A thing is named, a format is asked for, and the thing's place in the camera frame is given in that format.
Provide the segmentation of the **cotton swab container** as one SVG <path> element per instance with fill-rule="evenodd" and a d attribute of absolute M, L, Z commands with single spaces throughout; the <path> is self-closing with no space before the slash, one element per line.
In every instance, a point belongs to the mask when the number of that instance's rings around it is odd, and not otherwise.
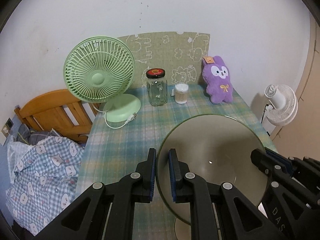
<path fill-rule="evenodd" d="M 182 105 L 187 103 L 189 86 L 186 83 L 178 83 L 174 88 L 175 102 Z"/>

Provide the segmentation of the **plaid tablecloth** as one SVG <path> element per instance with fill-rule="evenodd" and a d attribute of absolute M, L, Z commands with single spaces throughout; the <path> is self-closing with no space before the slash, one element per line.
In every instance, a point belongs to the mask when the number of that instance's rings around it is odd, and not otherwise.
<path fill-rule="evenodd" d="M 234 93 L 232 103 L 214 105 L 205 94 L 204 85 L 190 85 L 187 103 L 179 105 L 172 97 L 167 104 L 153 107 L 146 88 L 131 90 L 142 106 L 135 120 L 120 129 L 110 129 L 103 114 L 95 117 L 85 146 L 76 194 L 82 194 L 94 182 L 110 184 L 133 172 L 148 157 L 150 148 L 159 152 L 169 132 L 192 117 L 205 114 L 228 116 L 250 128 L 264 147 L 274 149 L 270 137 L 257 117 Z M 134 239 L 177 239 L 174 231 L 177 217 L 167 208 L 158 190 L 157 180 L 153 201 L 137 204 L 133 224 Z"/>

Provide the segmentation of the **purple plush bunny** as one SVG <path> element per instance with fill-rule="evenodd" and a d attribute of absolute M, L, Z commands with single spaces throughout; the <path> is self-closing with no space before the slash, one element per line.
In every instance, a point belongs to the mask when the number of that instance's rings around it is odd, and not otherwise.
<path fill-rule="evenodd" d="M 202 58 L 202 77 L 207 84 L 206 93 L 213 104 L 233 102 L 233 85 L 231 76 L 220 56 Z"/>

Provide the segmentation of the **grey striped pillow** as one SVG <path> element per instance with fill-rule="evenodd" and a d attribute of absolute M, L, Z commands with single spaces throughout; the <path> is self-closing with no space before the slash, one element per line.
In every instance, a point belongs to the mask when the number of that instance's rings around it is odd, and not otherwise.
<path fill-rule="evenodd" d="M 27 145 L 36 145 L 39 141 L 46 139 L 47 137 L 61 136 L 56 130 L 51 131 L 36 131 L 29 128 L 26 124 L 21 124 L 18 129 L 16 141 L 25 143 Z"/>

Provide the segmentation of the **blue checkered blanket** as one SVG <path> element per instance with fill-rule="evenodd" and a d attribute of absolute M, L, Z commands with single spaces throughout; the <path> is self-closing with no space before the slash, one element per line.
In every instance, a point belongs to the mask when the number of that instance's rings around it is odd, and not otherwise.
<path fill-rule="evenodd" d="M 9 142 L 6 206 L 17 224 L 37 235 L 75 200 L 83 153 L 83 146 L 65 137 L 36 145 Z"/>

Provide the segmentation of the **green cartoon wall mat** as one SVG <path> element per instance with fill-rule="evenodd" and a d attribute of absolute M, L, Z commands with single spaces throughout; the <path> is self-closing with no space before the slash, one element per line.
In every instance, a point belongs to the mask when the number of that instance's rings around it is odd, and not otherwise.
<path fill-rule="evenodd" d="M 152 68 L 164 69 L 169 85 L 203 83 L 202 58 L 208 55 L 209 34 L 165 31 L 133 34 L 119 39 L 135 59 L 131 88 L 146 87 L 146 72 Z"/>

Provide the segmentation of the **wooden bed headboard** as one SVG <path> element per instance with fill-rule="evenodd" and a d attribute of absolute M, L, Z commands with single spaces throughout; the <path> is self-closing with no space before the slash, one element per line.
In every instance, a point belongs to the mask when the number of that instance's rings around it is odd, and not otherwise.
<path fill-rule="evenodd" d="M 80 99 L 67 89 L 54 90 L 31 99 L 22 108 L 15 107 L 21 123 L 36 131 L 59 132 L 78 143 L 86 143 L 93 121 Z"/>

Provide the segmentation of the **green desk fan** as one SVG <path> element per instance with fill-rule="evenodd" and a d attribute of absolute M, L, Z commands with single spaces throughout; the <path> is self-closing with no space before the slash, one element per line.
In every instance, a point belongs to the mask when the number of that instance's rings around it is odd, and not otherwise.
<path fill-rule="evenodd" d="M 79 100 L 103 103 L 105 124 L 120 129 L 136 118 L 139 98 L 126 91 L 133 82 L 135 59 L 118 38 L 93 36 L 81 41 L 68 54 L 63 78 L 67 89 Z"/>

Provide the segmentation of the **white standing fan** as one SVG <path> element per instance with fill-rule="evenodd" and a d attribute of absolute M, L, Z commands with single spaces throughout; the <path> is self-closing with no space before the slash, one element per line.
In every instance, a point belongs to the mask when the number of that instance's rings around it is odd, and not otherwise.
<path fill-rule="evenodd" d="M 289 124 L 298 112 L 298 99 L 288 85 L 269 85 L 265 89 L 269 101 L 266 118 L 273 126 Z"/>

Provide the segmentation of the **wall power socket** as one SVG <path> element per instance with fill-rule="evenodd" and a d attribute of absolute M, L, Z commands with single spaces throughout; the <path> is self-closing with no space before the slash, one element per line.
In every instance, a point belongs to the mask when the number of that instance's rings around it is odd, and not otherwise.
<path fill-rule="evenodd" d="M 7 138 L 8 135 L 10 134 L 10 131 L 13 127 L 14 123 L 12 120 L 9 118 L 6 123 L 4 124 L 3 128 L 1 129 L 2 134 Z"/>

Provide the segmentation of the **white red pattern plate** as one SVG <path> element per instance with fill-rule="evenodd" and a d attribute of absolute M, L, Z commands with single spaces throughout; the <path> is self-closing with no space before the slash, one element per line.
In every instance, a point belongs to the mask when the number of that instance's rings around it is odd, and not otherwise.
<path fill-rule="evenodd" d="M 266 218 L 268 218 L 262 202 L 260 202 L 260 204 L 258 205 L 258 210 L 259 210 Z"/>

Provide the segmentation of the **glass jar black lid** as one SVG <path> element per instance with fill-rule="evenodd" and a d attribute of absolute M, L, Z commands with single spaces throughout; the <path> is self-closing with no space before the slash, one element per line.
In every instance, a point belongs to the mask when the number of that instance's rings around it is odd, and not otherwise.
<path fill-rule="evenodd" d="M 161 106 L 168 101 L 168 85 L 165 70 L 153 68 L 146 72 L 149 103 L 152 106 Z"/>

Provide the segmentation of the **floral bowl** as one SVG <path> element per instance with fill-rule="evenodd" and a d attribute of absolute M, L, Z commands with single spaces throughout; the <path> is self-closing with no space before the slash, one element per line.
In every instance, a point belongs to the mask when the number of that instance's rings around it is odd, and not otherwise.
<path fill-rule="evenodd" d="M 192 117 L 172 129 L 157 154 L 157 186 L 167 208 L 181 221 L 190 223 L 188 204 L 172 200 L 168 153 L 174 148 L 178 160 L 207 182 L 230 182 L 255 206 L 261 203 L 267 176 L 251 162 L 255 149 L 265 151 L 258 136 L 238 120 L 217 114 Z"/>
<path fill-rule="evenodd" d="M 191 226 L 178 218 L 175 219 L 174 231 L 177 240 L 191 240 Z"/>

